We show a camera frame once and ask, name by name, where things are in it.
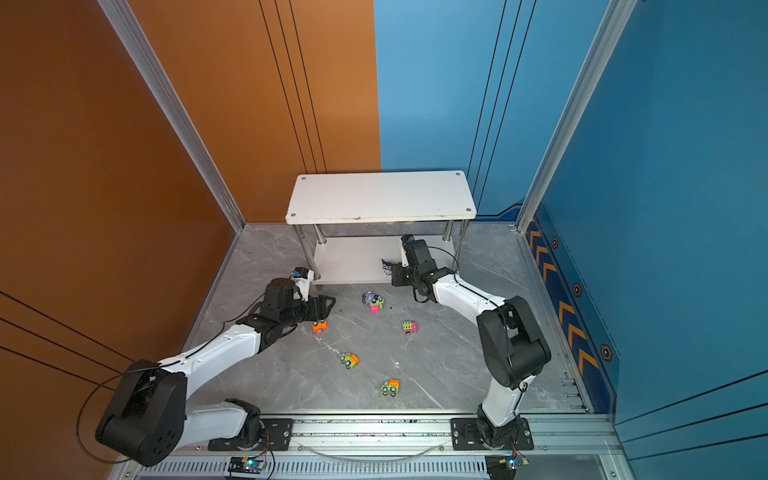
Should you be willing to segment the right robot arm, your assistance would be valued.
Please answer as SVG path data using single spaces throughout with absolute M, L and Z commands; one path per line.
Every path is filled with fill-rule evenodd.
M 552 353 L 528 301 L 494 296 L 463 280 L 457 268 L 440 267 L 431 254 L 434 248 L 423 239 L 407 234 L 400 243 L 403 260 L 391 266 L 391 283 L 411 288 L 415 301 L 448 307 L 475 325 L 491 375 L 474 432 L 460 434 L 459 446 L 533 450 L 532 432 L 520 406 Z

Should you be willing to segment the small purple figure toy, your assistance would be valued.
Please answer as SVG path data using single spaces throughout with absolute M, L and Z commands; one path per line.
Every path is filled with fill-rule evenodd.
M 373 291 L 367 291 L 362 296 L 364 305 L 370 305 L 376 300 L 376 294 Z

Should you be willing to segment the purple black figure toy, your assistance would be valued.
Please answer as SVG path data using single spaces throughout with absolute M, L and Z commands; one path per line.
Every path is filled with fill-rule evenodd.
M 392 262 L 389 262 L 389 261 L 386 261 L 386 260 L 381 260 L 381 263 L 382 263 L 382 268 L 383 268 L 385 274 L 388 275 L 388 276 L 391 276 L 393 274 L 393 272 L 394 272 L 394 268 L 395 268 L 396 264 L 392 263 Z

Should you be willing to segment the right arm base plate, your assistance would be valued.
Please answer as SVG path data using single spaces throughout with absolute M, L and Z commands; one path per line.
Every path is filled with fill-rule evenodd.
M 520 416 L 501 427 L 486 419 L 452 418 L 450 430 L 452 446 L 457 451 L 532 451 L 535 448 L 529 423 Z

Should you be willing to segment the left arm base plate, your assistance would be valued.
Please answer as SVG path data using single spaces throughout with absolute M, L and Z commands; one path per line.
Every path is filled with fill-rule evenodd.
M 284 452 L 289 449 L 294 420 L 291 418 L 261 419 L 256 430 L 256 436 L 238 435 L 233 438 L 210 440 L 209 451 L 255 451 Z

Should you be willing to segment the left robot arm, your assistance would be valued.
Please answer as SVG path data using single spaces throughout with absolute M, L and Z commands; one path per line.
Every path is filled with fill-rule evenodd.
M 310 292 L 312 274 L 270 281 L 239 316 L 201 345 L 158 362 L 139 360 L 117 386 L 95 430 L 96 441 L 143 466 L 179 447 L 229 441 L 239 450 L 263 447 L 261 411 L 236 398 L 197 407 L 188 399 L 210 380 L 265 351 L 303 322 L 321 324 L 335 298 Z

